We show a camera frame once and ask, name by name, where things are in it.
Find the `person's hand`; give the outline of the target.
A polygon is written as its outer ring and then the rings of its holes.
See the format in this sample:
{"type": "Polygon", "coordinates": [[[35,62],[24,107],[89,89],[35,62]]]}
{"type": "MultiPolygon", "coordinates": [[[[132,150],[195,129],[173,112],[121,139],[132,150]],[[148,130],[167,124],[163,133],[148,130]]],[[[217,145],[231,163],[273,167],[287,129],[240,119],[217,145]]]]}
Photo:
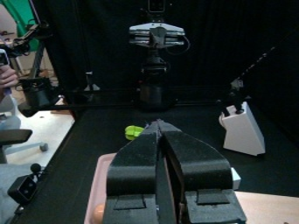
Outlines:
{"type": "Polygon", "coordinates": [[[0,66],[0,88],[13,87],[19,82],[16,71],[8,66],[0,66]]]}

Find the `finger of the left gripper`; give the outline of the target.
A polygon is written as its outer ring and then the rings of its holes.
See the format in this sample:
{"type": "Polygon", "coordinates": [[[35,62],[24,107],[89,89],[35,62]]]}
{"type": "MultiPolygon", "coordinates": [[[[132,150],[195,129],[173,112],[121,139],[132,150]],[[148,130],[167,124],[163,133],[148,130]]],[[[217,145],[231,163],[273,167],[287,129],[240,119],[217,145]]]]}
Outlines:
{"type": "Polygon", "coordinates": [[[164,48],[164,40],[165,40],[165,34],[167,30],[163,27],[157,27],[157,36],[159,36],[159,48],[164,48]]]}
{"type": "Polygon", "coordinates": [[[157,48],[159,39],[157,39],[157,36],[156,36],[156,29],[155,28],[149,29],[149,42],[151,42],[151,47],[157,48]]]}

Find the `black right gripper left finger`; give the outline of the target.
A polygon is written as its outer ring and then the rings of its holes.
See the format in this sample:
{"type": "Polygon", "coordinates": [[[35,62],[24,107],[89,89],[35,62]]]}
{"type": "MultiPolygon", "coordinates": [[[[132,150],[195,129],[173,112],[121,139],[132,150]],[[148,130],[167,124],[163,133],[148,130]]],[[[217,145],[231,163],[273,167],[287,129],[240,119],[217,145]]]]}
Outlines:
{"type": "Polygon", "coordinates": [[[107,170],[103,224],[159,224],[156,212],[157,122],[116,153],[107,170]]]}

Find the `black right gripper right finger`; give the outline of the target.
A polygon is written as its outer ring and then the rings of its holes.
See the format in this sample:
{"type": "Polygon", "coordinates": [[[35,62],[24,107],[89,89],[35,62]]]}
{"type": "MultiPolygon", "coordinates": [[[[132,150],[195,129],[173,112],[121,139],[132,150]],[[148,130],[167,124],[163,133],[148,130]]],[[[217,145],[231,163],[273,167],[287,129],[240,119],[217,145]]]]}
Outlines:
{"type": "Polygon", "coordinates": [[[168,122],[157,127],[179,224],[245,224],[228,160],[168,122]]]}

